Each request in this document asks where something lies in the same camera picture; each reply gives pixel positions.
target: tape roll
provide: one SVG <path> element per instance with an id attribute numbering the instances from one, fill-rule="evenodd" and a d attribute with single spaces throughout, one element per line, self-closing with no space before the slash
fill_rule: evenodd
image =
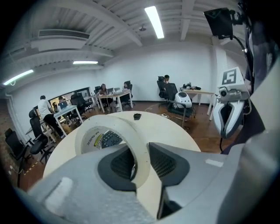
<path id="1" fill-rule="evenodd" d="M 118 134 L 130 148 L 137 163 L 137 172 L 131 182 L 139 188 L 149 176 L 151 162 L 148 144 L 143 141 L 141 130 L 137 129 L 132 122 L 108 115 L 95 115 L 88 118 L 80 126 L 76 135 L 76 155 L 99 150 L 97 148 L 98 140 L 100 135 L 104 134 L 107 130 Z"/>

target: rectangular ceiling light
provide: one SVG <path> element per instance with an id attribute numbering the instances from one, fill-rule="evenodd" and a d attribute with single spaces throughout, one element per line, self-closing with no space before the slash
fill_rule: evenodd
<path id="1" fill-rule="evenodd" d="M 145 8 L 145 11 L 154 27 L 154 30 L 156 32 L 157 38 L 164 38 L 162 27 L 161 27 L 161 21 L 158 16 L 158 11 L 155 6 L 151 6 L 148 8 Z"/>
<path id="2" fill-rule="evenodd" d="M 98 64 L 98 61 L 74 61 L 73 65 L 78 65 L 78 64 Z"/>
<path id="3" fill-rule="evenodd" d="M 8 84 L 12 83 L 13 81 L 16 81 L 17 79 L 19 79 L 19 78 L 21 78 L 21 77 L 23 77 L 23 76 L 25 76 L 25 75 L 28 75 L 28 74 L 30 74 L 30 73 L 32 73 L 32 72 L 34 72 L 34 71 L 33 71 L 33 70 L 29 70 L 29 71 L 26 71 L 26 72 L 24 72 L 24 73 L 21 73 L 21 74 L 15 76 L 15 77 L 11 78 L 10 80 L 8 80 L 7 82 L 5 82 L 5 83 L 3 83 L 3 84 L 4 84 L 4 85 L 8 85 Z"/>

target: brick wall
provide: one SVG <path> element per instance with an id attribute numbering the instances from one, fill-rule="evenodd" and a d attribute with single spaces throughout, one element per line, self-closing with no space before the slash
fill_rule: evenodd
<path id="1" fill-rule="evenodd" d="M 0 161 L 12 184 L 16 186 L 17 173 L 12 171 L 12 175 L 8 174 L 10 165 L 12 165 L 15 170 L 18 170 L 19 167 L 19 162 L 12 158 L 10 155 L 11 150 L 5 142 L 5 131 L 9 128 L 15 130 L 8 111 L 7 101 L 6 99 L 0 99 Z"/>

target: ceiling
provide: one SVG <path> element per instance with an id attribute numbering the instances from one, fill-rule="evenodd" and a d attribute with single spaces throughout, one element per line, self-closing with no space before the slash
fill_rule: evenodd
<path id="1" fill-rule="evenodd" d="M 152 5 L 157 8 L 165 37 L 178 35 L 178 41 L 184 41 L 188 34 L 212 36 L 204 11 L 221 7 L 237 10 L 234 0 L 46 0 L 28 11 L 11 35 L 0 58 L 0 81 L 55 63 L 72 66 L 74 60 L 106 61 L 131 44 L 142 47 L 144 39 L 155 37 L 144 11 Z M 40 51 L 32 43 L 42 29 L 80 31 L 89 38 L 80 49 Z M 242 26 L 234 27 L 234 34 L 244 40 Z"/>

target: air conditioner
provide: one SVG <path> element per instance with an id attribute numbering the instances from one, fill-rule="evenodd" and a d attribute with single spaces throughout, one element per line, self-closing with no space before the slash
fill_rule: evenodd
<path id="1" fill-rule="evenodd" d="M 89 38 L 89 34 L 60 29 L 40 30 L 38 39 L 31 41 L 31 48 L 39 51 L 55 49 L 81 49 Z"/>

